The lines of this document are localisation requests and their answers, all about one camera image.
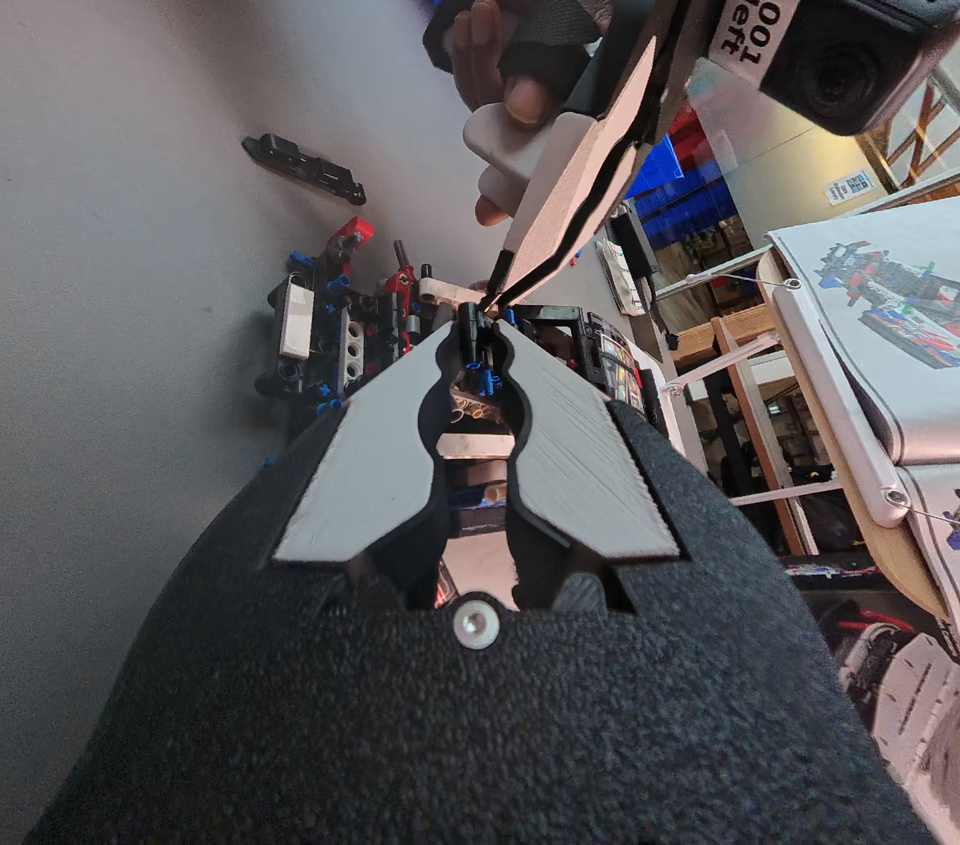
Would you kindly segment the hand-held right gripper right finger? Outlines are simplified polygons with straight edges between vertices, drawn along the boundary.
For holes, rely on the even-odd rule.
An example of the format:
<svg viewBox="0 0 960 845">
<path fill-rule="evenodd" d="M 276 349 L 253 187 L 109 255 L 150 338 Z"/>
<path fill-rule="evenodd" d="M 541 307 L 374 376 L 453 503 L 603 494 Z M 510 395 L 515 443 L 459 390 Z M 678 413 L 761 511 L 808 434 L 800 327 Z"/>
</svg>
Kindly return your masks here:
<svg viewBox="0 0 960 845">
<path fill-rule="evenodd" d="M 679 558 L 606 395 L 514 326 L 494 330 L 506 349 L 503 382 L 520 408 L 508 460 L 511 508 L 562 546 L 605 562 Z"/>
</svg>

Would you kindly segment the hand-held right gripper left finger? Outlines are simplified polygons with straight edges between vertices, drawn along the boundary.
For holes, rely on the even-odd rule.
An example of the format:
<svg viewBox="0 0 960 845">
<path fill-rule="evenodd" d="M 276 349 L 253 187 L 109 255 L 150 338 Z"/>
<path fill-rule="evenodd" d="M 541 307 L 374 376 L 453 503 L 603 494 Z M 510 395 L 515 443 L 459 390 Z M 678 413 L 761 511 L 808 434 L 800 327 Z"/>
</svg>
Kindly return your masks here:
<svg viewBox="0 0 960 845">
<path fill-rule="evenodd" d="M 426 514 L 457 369 L 457 325 L 448 322 L 349 398 L 275 562 L 344 565 Z"/>
</svg>

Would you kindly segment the brick-built toy race car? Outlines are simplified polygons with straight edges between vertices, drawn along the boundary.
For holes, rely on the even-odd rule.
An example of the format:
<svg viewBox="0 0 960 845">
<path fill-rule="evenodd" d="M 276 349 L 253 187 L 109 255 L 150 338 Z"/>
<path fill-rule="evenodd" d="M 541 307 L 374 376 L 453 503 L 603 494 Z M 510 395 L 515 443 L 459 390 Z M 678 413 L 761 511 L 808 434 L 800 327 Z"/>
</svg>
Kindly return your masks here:
<svg viewBox="0 0 960 845">
<path fill-rule="evenodd" d="M 285 403 L 288 442 L 318 418 L 334 413 L 366 384 L 409 355 L 463 302 L 467 290 L 417 272 L 401 241 L 396 271 L 372 294 L 352 282 L 355 254 L 375 228 L 359 217 L 339 227 L 318 255 L 290 253 L 285 278 L 268 295 L 273 312 L 272 362 L 255 380 L 256 393 Z M 626 335 L 577 306 L 523 304 L 486 320 L 505 318 L 523 335 L 610 399 L 637 410 L 663 436 L 668 429 L 654 371 L 642 365 Z"/>
</svg>

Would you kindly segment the short black brick connector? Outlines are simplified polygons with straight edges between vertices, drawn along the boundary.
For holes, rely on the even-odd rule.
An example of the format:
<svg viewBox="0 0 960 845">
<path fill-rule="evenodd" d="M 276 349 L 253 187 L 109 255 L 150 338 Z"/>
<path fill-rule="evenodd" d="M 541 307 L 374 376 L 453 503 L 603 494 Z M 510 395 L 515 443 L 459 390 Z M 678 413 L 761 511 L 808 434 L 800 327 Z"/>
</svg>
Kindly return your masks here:
<svg viewBox="0 0 960 845">
<path fill-rule="evenodd" d="M 459 355 L 462 366 L 469 370 L 494 368 L 492 321 L 476 303 L 464 301 L 457 308 Z"/>
</svg>

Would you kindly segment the black brick beam with holes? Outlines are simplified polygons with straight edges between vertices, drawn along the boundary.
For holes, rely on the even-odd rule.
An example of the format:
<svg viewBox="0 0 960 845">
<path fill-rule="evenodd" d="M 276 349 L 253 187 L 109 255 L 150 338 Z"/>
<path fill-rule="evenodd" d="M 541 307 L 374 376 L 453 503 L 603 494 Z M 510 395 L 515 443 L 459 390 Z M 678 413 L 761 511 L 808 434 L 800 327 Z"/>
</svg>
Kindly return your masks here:
<svg viewBox="0 0 960 845">
<path fill-rule="evenodd" d="M 307 155 L 301 147 L 272 132 L 248 135 L 241 146 L 255 162 L 312 188 L 325 191 L 354 207 L 367 203 L 364 186 L 353 172 L 320 155 Z"/>
</svg>

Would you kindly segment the small wall sign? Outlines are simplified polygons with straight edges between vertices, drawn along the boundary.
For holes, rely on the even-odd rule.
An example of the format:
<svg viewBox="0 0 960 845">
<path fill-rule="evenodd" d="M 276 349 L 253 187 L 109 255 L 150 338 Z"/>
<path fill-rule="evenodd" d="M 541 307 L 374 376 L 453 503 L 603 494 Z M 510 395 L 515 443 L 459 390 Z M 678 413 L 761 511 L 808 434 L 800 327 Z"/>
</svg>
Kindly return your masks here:
<svg viewBox="0 0 960 845">
<path fill-rule="evenodd" d="M 827 203 L 831 207 L 845 205 L 877 188 L 874 174 L 869 169 L 860 169 L 840 179 L 830 182 L 823 190 Z"/>
</svg>

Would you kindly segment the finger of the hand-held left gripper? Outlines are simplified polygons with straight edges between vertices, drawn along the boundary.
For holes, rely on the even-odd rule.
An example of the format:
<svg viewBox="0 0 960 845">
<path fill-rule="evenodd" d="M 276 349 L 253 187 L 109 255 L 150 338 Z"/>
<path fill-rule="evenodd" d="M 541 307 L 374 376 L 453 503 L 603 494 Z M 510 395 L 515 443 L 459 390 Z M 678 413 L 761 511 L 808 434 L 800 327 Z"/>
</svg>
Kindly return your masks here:
<svg viewBox="0 0 960 845">
<path fill-rule="evenodd" d="M 489 273 L 484 307 L 509 306 L 554 278 L 597 232 L 640 161 L 628 137 L 649 84 L 658 39 L 639 42 L 608 110 L 561 112 L 522 131 L 502 103 L 480 108 L 480 195 L 510 225 Z"/>
<path fill-rule="evenodd" d="M 607 150 L 599 141 L 583 145 L 556 182 L 534 176 L 517 215 L 517 301 L 531 299 L 567 270 L 605 226 L 618 216 L 631 185 L 654 145 L 626 141 Z"/>
</svg>

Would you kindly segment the wooden trestle frame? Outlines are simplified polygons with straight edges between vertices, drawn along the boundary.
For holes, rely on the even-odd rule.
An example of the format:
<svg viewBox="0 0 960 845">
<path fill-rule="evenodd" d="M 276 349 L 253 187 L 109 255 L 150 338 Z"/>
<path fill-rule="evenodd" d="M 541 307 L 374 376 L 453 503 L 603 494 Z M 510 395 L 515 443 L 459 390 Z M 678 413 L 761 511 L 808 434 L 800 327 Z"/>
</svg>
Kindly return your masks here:
<svg viewBox="0 0 960 845">
<path fill-rule="evenodd" d="M 818 555 L 802 491 L 794 487 L 752 368 L 754 358 L 781 345 L 765 304 L 715 316 L 678 336 L 678 376 L 660 395 L 683 404 L 694 383 L 704 385 L 737 491 L 731 501 L 742 509 L 771 505 L 789 553 Z"/>
</svg>

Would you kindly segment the open instruction booklet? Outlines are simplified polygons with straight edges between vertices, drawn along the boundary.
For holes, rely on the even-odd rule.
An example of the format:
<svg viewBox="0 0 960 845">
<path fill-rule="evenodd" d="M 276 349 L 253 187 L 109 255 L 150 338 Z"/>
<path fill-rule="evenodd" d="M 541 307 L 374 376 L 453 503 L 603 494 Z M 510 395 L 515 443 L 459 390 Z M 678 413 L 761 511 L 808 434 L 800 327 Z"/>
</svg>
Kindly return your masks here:
<svg viewBox="0 0 960 845">
<path fill-rule="evenodd" d="M 958 522 L 958 197 L 769 231 L 895 467 Z"/>
</svg>

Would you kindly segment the stack of blue bins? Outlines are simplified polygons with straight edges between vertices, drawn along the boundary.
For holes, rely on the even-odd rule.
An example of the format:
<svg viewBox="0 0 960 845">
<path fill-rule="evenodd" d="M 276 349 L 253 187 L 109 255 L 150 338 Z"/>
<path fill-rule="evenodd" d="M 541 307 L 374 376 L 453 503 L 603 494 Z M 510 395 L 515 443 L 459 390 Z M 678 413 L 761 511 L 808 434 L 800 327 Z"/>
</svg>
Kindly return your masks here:
<svg viewBox="0 0 960 845">
<path fill-rule="evenodd" d="M 737 218 L 738 210 L 698 118 L 675 124 L 627 194 L 654 251 Z"/>
</svg>

